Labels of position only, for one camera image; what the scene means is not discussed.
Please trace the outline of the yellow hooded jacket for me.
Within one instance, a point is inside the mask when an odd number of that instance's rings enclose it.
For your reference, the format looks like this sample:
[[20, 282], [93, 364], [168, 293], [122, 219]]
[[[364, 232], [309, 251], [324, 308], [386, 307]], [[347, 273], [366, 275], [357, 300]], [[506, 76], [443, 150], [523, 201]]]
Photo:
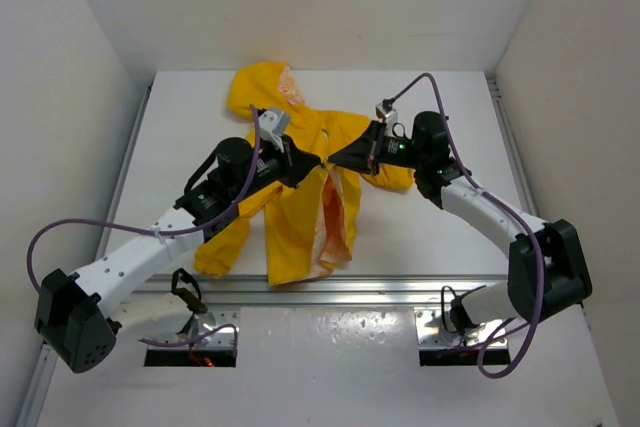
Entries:
[[[370, 123], [364, 115], [308, 106], [285, 62], [264, 61], [239, 69], [227, 106], [245, 118], [251, 116], [251, 107], [283, 109], [291, 116], [286, 132], [295, 145], [322, 159], [350, 144]], [[354, 253], [362, 180], [405, 192], [413, 184], [413, 172], [383, 166], [376, 175], [361, 175], [327, 163], [315, 168], [296, 189], [272, 184], [242, 201], [238, 218], [198, 247], [196, 271], [216, 277], [229, 273], [247, 241], [252, 218], [262, 212], [270, 284], [331, 274], [351, 261]]]

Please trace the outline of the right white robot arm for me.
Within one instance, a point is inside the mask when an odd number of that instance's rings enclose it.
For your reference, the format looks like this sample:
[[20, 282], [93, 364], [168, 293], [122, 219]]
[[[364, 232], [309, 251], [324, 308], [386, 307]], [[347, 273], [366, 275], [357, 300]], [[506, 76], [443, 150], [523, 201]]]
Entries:
[[452, 300], [447, 316], [455, 332], [463, 334], [495, 319], [541, 322], [591, 296], [576, 228], [564, 219], [548, 222], [532, 216], [474, 186], [452, 154], [438, 113], [419, 113], [411, 136], [404, 138], [388, 135], [382, 122], [373, 121], [329, 160], [371, 175], [385, 166], [412, 169], [424, 198], [466, 221], [506, 256], [506, 281]]

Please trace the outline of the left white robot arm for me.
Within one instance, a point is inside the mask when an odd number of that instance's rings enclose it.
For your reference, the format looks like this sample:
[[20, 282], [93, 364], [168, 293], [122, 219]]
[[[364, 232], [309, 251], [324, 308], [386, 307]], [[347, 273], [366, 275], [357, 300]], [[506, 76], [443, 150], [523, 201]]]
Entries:
[[276, 183], [297, 187], [321, 163], [287, 135], [221, 141], [150, 229], [134, 229], [122, 247], [70, 274], [56, 269], [42, 279], [36, 331], [72, 372], [94, 368], [121, 336], [114, 314], [134, 290], [221, 233], [238, 218], [242, 200]]

